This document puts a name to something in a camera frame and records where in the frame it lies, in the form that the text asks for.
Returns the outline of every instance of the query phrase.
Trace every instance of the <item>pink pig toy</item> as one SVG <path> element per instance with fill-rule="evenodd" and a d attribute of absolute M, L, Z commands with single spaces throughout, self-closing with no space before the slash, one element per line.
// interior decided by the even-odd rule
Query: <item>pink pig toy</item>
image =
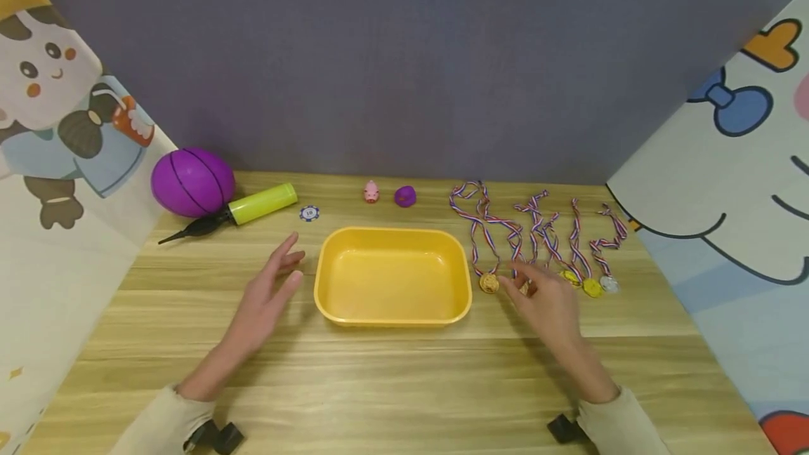
<path fill-rule="evenodd" d="M 376 203 L 376 201 L 379 200 L 379 187 L 374 183 L 374 180 L 369 180 L 369 182 L 365 184 L 365 190 L 363 190 L 362 193 L 365 195 L 365 201 L 368 204 Z"/>

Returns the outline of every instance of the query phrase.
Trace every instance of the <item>purple toy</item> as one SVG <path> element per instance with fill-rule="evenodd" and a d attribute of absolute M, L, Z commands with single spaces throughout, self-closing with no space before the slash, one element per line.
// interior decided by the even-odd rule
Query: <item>purple toy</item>
<path fill-rule="evenodd" d="M 184 147 L 167 153 L 152 172 L 154 198 L 176 215 L 213 214 L 233 199 L 233 169 L 214 153 Z"/>
<path fill-rule="evenodd" d="M 396 204 L 402 207 L 410 207 L 416 203 L 416 189 L 411 185 L 404 185 L 393 195 Z"/>

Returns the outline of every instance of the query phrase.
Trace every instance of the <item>yellow plastic tray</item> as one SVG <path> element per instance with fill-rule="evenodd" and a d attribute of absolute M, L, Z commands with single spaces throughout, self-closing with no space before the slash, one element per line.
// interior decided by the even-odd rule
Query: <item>yellow plastic tray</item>
<path fill-rule="evenodd" d="M 472 305 L 463 247 L 439 230 L 341 228 L 320 251 L 315 304 L 343 326 L 457 322 Z"/>

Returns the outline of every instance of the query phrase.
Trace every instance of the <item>striped ribbon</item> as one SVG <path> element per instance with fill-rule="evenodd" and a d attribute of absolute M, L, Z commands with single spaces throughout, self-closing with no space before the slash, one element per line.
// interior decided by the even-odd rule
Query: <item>striped ribbon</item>
<path fill-rule="evenodd" d="M 610 206 L 607 204 L 602 205 L 605 207 L 605 209 L 603 209 L 603 211 L 597 211 L 597 214 L 609 216 L 612 219 L 612 225 L 615 227 L 616 236 L 612 239 L 612 241 L 603 238 L 590 241 L 590 250 L 593 254 L 593 260 L 601 265 L 601 270 L 603 273 L 605 273 L 606 276 L 612 276 L 612 270 L 609 268 L 607 259 L 603 258 L 602 248 L 621 248 L 621 242 L 627 238 L 628 232 L 626 231 L 626 226 L 621 219 L 613 214 Z"/>
<path fill-rule="evenodd" d="M 467 187 L 472 187 L 472 190 L 469 193 L 464 193 L 467 190 Z M 477 215 L 473 215 L 460 209 L 456 204 L 456 197 L 460 197 L 462 199 L 472 199 L 475 194 L 480 194 L 480 198 L 478 199 L 477 204 L 475 204 L 475 212 Z M 504 220 L 502 218 L 493 216 L 489 214 L 489 205 L 491 203 L 491 199 L 489 199 L 489 190 L 486 188 L 486 185 L 483 183 L 482 180 L 478 182 L 464 182 L 463 185 L 459 187 L 455 187 L 452 189 L 450 193 L 450 207 L 462 218 L 469 220 L 472 222 L 472 227 L 470 228 L 470 236 L 472 237 L 472 267 L 475 270 L 475 274 L 478 276 L 483 276 L 483 271 L 478 269 L 478 244 L 475 243 L 475 232 L 478 231 L 478 228 L 483 229 L 483 236 L 486 240 L 486 244 L 489 245 L 494 257 L 496 258 L 496 264 L 494 264 L 494 268 L 489 270 L 489 274 L 494 274 L 497 268 L 500 267 L 500 255 L 497 254 L 496 248 L 494 246 L 494 241 L 492 240 L 492 236 L 489 233 L 489 230 L 486 228 L 486 223 L 494 223 L 500 224 L 504 227 L 508 228 L 511 232 L 508 236 L 508 243 L 511 246 L 511 259 L 517 260 L 522 259 L 522 226 L 518 225 L 515 221 L 511 220 Z"/>
<path fill-rule="evenodd" d="M 570 205 L 573 206 L 573 232 L 570 233 L 570 263 L 574 264 L 577 260 L 581 263 L 582 267 L 584 267 L 584 271 L 587 274 L 587 278 L 593 277 L 593 271 L 590 269 L 590 263 L 587 263 L 587 259 L 584 257 L 584 254 L 581 253 L 579 249 L 579 235 L 581 233 L 581 214 L 579 213 L 579 200 L 572 199 L 570 200 Z"/>
<path fill-rule="evenodd" d="M 559 237 L 555 235 L 555 230 L 553 230 L 553 222 L 559 218 L 559 213 L 555 212 L 549 222 L 542 226 L 541 230 L 539 231 L 539 235 L 542 236 L 542 242 L 545 244 L 545 247 L 548 248 L 548 252 L 551 254 L 551 258 L 548 259 L 550 263 L 551 259 L 554 259 L 571 273 L 576 276 L 576 280 L 581 284 L 584 279 L 581 277 L 581 273 L 579 272 L 579 268 L 576 268 L 574 263 L 566 263 L 565 259 L 559 253 Z"/>
<path fill-rule="evenodd" d="M 539 194 L 533 195 L 531 199 L 528 199 L 528 204 L 524 206 L 520 204 L 514 205 L 514 209 L 517 211 L 531 214 L 531 232 L 528 232 L 528 237 L 531 238 L 532 248 L 531 264 L 536 263 L 537 259 L 539 258 L 539 243 L 537 242 L 537 234 L 539 233 L 539 228 L 542 226 L 542 222 L 544 221 L 542 213 L 539 212 L 539 200 L 547 196 L 548 190 L 542 190 Z M 549 261 L 550 257 L 548 257 L 548 262 L 545 263 L 545 268 L 548 267 Z"/>

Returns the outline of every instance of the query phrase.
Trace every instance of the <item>gray wall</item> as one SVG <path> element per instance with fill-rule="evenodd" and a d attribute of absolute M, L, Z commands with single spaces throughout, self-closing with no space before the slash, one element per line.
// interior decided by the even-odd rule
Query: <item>gray wall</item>
<path fill-rule="evenodd" d="M 603 183 L 789 0 L 52 0 L 236 167 Z"/>

